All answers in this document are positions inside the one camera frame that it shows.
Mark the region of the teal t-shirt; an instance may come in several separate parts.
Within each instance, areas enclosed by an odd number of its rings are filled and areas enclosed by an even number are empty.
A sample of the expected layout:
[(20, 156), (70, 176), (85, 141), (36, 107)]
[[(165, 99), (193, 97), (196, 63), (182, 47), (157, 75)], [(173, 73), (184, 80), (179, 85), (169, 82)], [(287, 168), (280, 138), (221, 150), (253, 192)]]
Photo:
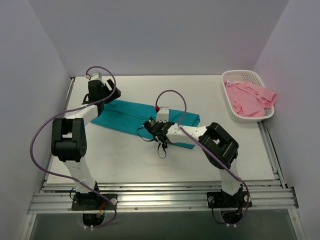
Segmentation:
[[(182, 117), (183, 111), (170, 109), (169, 121), (177, 123)], [(118, 132), (135, 135), (137, 129), (150, 117), (156, 119), (155, 108), (152, 105), (135, 103), (123, 100), (114, 100), (104, 105), (104, 110), (100, 116), (91, 121), (92, 124), (108, 128)], [(187, 112), (181, 121), (184, 126), (197, 127), (201, 122), (200, 115)], [(146, 129), (138, 130), (141, 137), (151, 140), (153, 137)], [(195, 145), (187, 143), (173, 143), (174, 146), (193, 149)]]

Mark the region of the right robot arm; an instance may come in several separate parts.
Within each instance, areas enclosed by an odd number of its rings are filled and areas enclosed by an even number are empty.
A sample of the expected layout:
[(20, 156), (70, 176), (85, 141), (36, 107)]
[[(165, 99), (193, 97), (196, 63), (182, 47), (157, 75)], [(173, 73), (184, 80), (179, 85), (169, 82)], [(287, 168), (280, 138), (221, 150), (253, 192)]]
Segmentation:
[(209, 126), (186, 126), (173, 122), (158, 122), (152, 117), (143, 127), (155, 140), (167, 144), (195, 144), (199, 146), (208, 161), (217, 169), (221, 179), (223, 203), (234, 206), (240, 201), (238, 190), (241, 180), (238, 173), (238, 142), (218, 123)]

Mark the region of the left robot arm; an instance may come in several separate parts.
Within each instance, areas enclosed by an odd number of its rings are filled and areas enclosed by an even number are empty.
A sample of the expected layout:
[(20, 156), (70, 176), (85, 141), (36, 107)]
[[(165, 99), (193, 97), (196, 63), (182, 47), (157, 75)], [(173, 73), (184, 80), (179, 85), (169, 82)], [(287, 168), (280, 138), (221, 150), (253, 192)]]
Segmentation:
[(88, 93), (79, 108), (52, 121), (51, 153), (66, 166), (77, 196), (83, 197), (83, 204), (90, 210), (100, 206), (101, 197), (95, 193), (99, 187), (85, 158), (88, 148), (86, 126), (101, 115), (105, 104), (120, 96), (121, 91), (111, 79), (106, 82), (101, 78), (89, 80)]

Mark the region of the pink t-shirt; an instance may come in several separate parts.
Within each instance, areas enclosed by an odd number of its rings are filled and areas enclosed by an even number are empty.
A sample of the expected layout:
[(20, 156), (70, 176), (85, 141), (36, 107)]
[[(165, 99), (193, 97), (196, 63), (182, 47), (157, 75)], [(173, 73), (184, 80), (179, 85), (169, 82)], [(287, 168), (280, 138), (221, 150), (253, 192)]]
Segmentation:
[(224, 84), (232, 109), (242, 117), (264, 117), (278, 97), (274, 91), (247, 81), (225, 81)]

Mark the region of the white perforated plastic basket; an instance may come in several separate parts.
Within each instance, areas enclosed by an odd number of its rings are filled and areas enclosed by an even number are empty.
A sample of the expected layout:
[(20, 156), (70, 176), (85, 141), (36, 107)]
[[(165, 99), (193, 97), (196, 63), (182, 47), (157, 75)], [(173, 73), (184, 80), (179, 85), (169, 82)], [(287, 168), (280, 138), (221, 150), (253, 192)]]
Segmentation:
[(229, 70), (222, 74), (222, 92), (231, 119), (236, 123), (258, 123), (275, 113), (277, 93), (265, 88), (251, 70)]

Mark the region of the aluminium rail frame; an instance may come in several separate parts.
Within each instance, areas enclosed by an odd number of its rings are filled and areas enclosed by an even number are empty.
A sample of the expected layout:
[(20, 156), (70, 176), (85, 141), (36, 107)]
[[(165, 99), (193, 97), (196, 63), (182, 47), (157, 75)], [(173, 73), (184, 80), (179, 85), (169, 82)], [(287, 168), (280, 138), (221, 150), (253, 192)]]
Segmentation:
[[(124, 101), (161, 105), (199, 114), (200, 124), (217, 122), (239, 144), (236, 166), (249, 187), (253, 209), (294, 209), (266, 130), (260, 123), (234, 122), (220, 75), (117, 76)], [(207, 193), (221, 188), (219, 171), (203, 151), (169, 146), (160, 159), (157, 144), (89, 123), (85, 159), (105, 193), (118, 194), (118, 211), (206, 210)]]

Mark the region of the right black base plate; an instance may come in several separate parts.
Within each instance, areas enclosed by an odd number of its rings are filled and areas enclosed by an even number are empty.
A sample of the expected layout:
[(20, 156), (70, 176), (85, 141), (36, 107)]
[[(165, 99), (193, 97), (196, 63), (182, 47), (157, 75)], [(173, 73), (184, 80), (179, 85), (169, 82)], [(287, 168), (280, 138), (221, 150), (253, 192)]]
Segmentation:
[(213, 209), (237, 209), (247, 206), (247, 192), (241, 191), (234, 195), (229, 195), (223, 191), (207, 192), (207, 205)]

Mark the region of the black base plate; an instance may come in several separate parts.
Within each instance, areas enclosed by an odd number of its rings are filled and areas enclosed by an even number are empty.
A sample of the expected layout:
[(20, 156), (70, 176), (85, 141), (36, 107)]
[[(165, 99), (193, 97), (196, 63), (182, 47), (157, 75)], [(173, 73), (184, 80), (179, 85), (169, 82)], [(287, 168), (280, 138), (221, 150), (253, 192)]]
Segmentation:
[(73, 196), (72, 211), (114, 210), (117, 207), (118, 195), (115, 193), (102, 194), (101, 197), (93, 192), (79, 193)]
[(229, 195), (223, 191), (207, 192), (207, 205), (213, 209), (237, 209), (247, 206), (247, 192), (241, 191), (234, 195)]

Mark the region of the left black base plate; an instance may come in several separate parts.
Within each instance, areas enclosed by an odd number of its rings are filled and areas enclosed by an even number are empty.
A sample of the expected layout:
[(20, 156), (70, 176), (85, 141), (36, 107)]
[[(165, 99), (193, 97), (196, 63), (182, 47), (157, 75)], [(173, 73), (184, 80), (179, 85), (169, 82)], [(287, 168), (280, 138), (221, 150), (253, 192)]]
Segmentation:
[(118, 195), (115, 193), (102, 194), (101, 197), (93, 192), (79, 193), (73, 196), (72, 211), (114, 210), (117, 207)]

